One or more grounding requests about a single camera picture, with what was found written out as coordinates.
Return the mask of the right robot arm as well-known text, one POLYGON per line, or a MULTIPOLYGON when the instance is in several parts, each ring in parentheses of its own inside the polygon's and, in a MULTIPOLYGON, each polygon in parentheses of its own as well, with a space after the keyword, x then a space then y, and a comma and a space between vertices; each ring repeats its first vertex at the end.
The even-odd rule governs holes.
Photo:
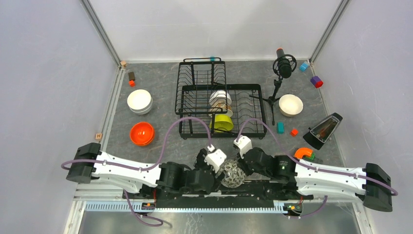
POLYGON ((240 149, 238 162, 247 175, 257 173, 277 183, 274 196, 279 200, 328 196, 360 199, 369 209, 392 212, 390 176, 377 164, 345 168, 270 156, 261 148, 240 149))

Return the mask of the beige ceramic bowl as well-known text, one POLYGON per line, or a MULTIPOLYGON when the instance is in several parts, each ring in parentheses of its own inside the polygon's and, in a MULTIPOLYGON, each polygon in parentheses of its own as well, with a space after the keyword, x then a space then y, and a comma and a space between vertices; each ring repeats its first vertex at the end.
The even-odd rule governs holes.
POLYGON ((286 117, 294 117, 303 110, 302 100, 292 94, 283 95, 279 99, 280 112, 286 117))

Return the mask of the white bowl grey rim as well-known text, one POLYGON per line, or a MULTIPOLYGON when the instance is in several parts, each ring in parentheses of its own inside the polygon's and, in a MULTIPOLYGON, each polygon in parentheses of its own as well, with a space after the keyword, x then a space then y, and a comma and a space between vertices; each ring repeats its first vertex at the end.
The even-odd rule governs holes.
POLYGON ((130 110, 131 110, 133 113, 137 114, 137 115, 145 115, 145 114, 147 114, 151 109, 152 109, 152 105, 148 105, 147 107, 145 107, 145 108, 143 108, 143 109, 140 109, 140 110, 135 110, 135 109, 133 109, 133 108, 130 108, 130 110))

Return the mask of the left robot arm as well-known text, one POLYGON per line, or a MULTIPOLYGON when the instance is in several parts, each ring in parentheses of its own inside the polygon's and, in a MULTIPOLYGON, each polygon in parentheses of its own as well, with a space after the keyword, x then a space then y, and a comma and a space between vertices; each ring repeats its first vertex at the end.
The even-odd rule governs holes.
POLYGON ((102 151, 99 143, 89 143, 79 147, 74 159, 62 167, 68 170, 68 181, 89 184, 98 180, 145 199, 152 195, 153 189, 181 195, 211 193, 226 158, 222 150, 206 147, 200 151, 192 169, 175 162, 154 164, 127 160, 102 151))

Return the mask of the orange bowl rack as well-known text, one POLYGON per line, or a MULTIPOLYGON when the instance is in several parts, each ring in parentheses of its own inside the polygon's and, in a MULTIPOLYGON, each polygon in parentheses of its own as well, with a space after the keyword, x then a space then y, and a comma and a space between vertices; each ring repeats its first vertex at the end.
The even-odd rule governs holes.
POLYGON ((152 143, 155 137, 153 126, 148 122, 139 122, 130 130, 130 139, 132 143, 138 146, 146 146, 152 143))

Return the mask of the pink floral bowl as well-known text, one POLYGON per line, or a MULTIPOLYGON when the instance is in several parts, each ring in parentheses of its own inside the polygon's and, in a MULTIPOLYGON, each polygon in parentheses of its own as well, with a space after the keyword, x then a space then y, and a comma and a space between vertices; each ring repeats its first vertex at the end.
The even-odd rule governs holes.
POLYGON ((221 184, 227 188, 238 188, 246 178, 245 172, 234 159, 225 161, 220 167, 219 174, 223 176, 221 184))

